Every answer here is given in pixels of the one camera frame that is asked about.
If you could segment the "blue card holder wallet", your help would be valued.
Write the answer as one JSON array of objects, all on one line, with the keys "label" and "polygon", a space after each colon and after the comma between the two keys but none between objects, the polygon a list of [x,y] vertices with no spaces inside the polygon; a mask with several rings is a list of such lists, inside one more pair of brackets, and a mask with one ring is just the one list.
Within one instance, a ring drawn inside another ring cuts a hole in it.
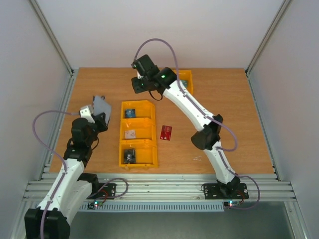
[{"label": "blue card holder wallet", "polygon": [[109,124],[110,116],[111,116],[112,107],[105,100],[104,96],[93,96],[93,115],[97,117],[98,115],[104,113],[105,114],[105,123]]}]

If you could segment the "red credit card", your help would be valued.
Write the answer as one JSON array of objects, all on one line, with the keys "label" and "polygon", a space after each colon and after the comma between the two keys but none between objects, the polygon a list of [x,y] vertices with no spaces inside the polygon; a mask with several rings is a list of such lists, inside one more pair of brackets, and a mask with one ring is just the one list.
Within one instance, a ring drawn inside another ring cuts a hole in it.
[{"label": "red credit card", "polygon": [[172,132],[171,126],[163,125],[161,128],[160,139],[170,141],[171,132]]}]

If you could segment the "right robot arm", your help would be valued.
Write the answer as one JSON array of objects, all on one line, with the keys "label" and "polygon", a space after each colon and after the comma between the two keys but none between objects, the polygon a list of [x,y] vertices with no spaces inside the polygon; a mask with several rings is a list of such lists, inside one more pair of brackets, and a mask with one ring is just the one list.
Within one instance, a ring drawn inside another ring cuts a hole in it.
[{"label": "right robot arm", "polygon": [[135,58],[131,64],[138,73],[132,78],[136,94],[157,91],[173,102],[192,122],[196,133],[191,137],[193,145],[204,151],[214,168],[219,194],[230,199],[237,194],[240,178],[232,171],[220,141],[223,117],[206,110],[186,89],[179,74],[171,68],[159,69],[148,55]]}]

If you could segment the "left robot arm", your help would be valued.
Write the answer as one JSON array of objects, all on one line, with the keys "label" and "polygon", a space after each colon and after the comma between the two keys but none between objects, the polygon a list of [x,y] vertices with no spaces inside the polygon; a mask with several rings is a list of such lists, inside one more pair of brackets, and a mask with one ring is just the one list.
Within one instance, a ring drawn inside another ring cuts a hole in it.
[{"label": "left robot arm", "polygon": [[35,209],[24,216],[26,238],[67,239],[71,223],[82,203],[96,198],[102,186],[96,174],[84,173],[92,155],[93,142],[108,129],[106,113],[80,111],[72,122],[71,138],[60,160],[62,166],[50,190]]}]

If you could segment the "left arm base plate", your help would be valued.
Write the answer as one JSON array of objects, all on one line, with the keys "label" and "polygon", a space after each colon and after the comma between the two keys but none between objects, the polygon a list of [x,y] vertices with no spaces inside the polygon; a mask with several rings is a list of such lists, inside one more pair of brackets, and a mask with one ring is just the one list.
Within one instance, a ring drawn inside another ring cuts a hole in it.
[{"label": "left arm base plate", "polygon": [[93,200],[93,199],[114,199],[116,193],[116,184],[115,183],[109,183],[106,186],[103,187],[103,189],[98,192],[97,194],[90,195],[87,199]]}]

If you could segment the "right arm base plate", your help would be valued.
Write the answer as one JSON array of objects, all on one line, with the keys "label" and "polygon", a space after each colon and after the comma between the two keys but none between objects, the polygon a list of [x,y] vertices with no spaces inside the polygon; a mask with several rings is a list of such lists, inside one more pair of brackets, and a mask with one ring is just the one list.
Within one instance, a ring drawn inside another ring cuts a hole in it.
[{"label": "right arm base plate", "polygon": [[246,184],[240,183],[235,189],[231,190],[218,183],[205,183],[201,185],[201,191],[205,199],[249,199]]}]

